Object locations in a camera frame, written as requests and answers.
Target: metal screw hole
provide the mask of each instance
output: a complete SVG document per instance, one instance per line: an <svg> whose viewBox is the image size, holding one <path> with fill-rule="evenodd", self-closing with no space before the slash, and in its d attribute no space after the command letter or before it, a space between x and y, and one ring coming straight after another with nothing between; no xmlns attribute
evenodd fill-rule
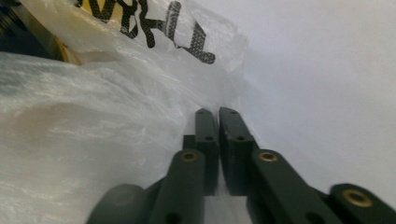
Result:
<svg viewBox="0 0 396 224"><path fill-rule="evenodd" d="M198 160L198 155L193 152L185 152L181 155L183 161L191 162Z"/></svg>
<svg viewBox="0 0 396 224"><path fill-rule="evenodd" d="M356 189L346 189L343 191L344 198L349 202L359 207L371 207L373 201L361 191Z"/></svg>
<svg viewBox="0 0 396 224"><path fill-rule="evenodd" d="M259 157L262 161L277 161L277 155L270 152L263 152Z"/></svg>

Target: plastic bag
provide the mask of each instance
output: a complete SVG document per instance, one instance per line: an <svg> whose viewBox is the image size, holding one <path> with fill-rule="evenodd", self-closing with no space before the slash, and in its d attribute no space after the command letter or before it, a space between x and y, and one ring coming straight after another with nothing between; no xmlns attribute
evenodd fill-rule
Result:
<svg viewBox="0 0 396 224"><path fill-rule="evenodd" d="M152 29L149 46L143 1L135 38L124 34L134 17L121 32L117 16L95 18L85 2L21 2L83 65L0 53L1 223L85 223L110 188L166 174L195 110L238 107L246 38L194 3L148 1L156 26L177 18L176 30ZM233 220L229 200L208 199L205 223Z"/></svg>

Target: black lettering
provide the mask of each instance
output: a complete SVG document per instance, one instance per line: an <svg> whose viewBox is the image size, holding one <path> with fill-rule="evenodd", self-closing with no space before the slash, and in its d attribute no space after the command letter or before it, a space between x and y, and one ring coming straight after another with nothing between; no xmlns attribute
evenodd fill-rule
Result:
<svg viewBox="0 0 396 224"><path fill-rule="evenodd" d="M99 4L97 0L89 0L90 1L90 7L92 11L92 15L101 20L104 23L108 23L108 21L111 19L111 16L113 15L114 7L116 6L116 0L106 0L105 5L103 6L103 10L99 8ZM75 4L76 7L81 7L82 6L83 0L78 0L77 3Z"/></svg>
<svg viewBox="0 0 396 224"><path fill-rule="evenodd" d="M76 7L82 6L83 0L78 0L75 4ZM154 34L151 32L152 29L158 29L162 31L166 37L172 40L175 44L175 48L184 49L192 56L200 60L202 63L212 64L216 60L216 55L210 52L204 51L206 33L198 22L195 23L194 33L192 35L191 45L189 48L180 47L175 43L175 31L177 28L177 20L181 10L181 4L177 1L171 2L166 12L165 21L147 19L146 15L149 12L149 5L147 0L133 0L131 6L128 6L123 0L106 0L103 10L100 10L97 0L89 0L92 15L101 20L104 23L108 23L114 11L116 3L122 7L122 19L120 31L134 39L138 35L138 27L136 20L137 6L141 6L141 13L139 15L140 26L142 27L143 33L146 36L146 41L150 49L155 47ZM136 25L131 30L130 19L134 16Z"/></svg>
<svg viewBox="0 0 396 224"><path fill-rule="evenodd" d="M126 3L122 0L117 0L117 2L122 7L122 19L121 19L121 30L120 31L123 34L130 37L131 39L134 39L135 37L137 37L137 34L139 32L139 30L137 28L137 20L136 20L136 16L135 16L135 13L137 11L137 1L134 0L132 2L131 6L126 5ZM134 17L134 21L135 21L136 25L134 26L134 28L131 31L129 31L131 28L130 19L132 16Z"/></svg>
<svg viewBox="0 0 396 224"><path fill-rule="evenodd" d="M216 60L216 55L210 52L204 52L206 33L202 27L195 23L194 34L189 48L183 48L202 63L212 64Z"/></svg>

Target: white surface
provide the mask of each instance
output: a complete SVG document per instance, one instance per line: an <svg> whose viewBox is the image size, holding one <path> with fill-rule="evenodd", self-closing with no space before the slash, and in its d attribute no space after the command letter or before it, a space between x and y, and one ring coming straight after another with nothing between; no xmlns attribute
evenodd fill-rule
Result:
<svg viewBox="0 0 396 224"><path fill-rule="evenodd" d="M395 208L396 3L199 3L249 38L242 112L261 146L313 187L353 183Z"/></svg>

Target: black plastic part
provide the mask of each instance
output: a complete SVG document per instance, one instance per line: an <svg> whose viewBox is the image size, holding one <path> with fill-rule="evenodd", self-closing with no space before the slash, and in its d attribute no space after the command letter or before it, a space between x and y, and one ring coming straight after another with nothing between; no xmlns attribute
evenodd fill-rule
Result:
<svg viewBox="0 0 396 224"><path fill-rule="evenodd" d="M140 216L141 223L147 223L154 208L155 202L157 201L158 194L160 193L161 186L163 185L163 179L157 181L145 190L146 200L143 203L142 214Z"/></svg>
<svg viewBox="0 0 396 224"><path fill-rule="evenodd" d="M314 190L314 191L317 193L317 195L319 196L319 198L320 198L323 202L327 203L327 200L328 200L328 197L329 197L327 194L323 193L322 191L320 191L320 190L318 190L318 189L312 188L312 190Z"/></svg>
<svg viewBox="0 0 396 224"><path fill-rule="evenodd" d="M251 189L247 196L247 211L253 224L276 224L265 201L256 195L257 190Z"/></svg>
<svg viewBox="0 0 396 224"><path fill-rule="evenodd" d="M237 111L226 107L220 109L219 142L221 165L230 194L247 196L250 155L258 147Z"/></svg>
<svg viewBox="0 0 396 224"><path fill-rule="evenodd" d="M55 59L39 44L11 7L21 3L14 0L0 0L0 51Z"/></svg>
<svg viewBox="0 0 396 224"><path fill-rule="evenodd" d="M396 213L373 193L361 187L343 184L332 187L329 206L345 223L396 223Z"/></svg>
<svg viewBox="0 0 396 224"><path fill-rule="evenodd" d="M195 135L184 135L183 136L183 149L196 149Z"/></svg>
<svg viewBox="0 0 396 224"><path fill-rule="evenodd" d="M148 224L202 224L205 156L186 149L172 160Z"/></svg>
<svg viewBox="0 0 396 224"><path fill-rule="evenodd" d="M286 160L271 150L251 154L257 189L276 224L341 224Z"/></svg>
<svg viewBox="0 0 396 224"><path fill-rule="evenodd" d="M205 155L205 195L214 195L219 177L219 136L217 124L208 110L195 113L195 144Z"/></svg>
<svg viewBox="0 0 396 224"><path fill-rule="evenodd" d="M142 224L146 196L138 186L119 185L96 205L87 224Z"/></svg>

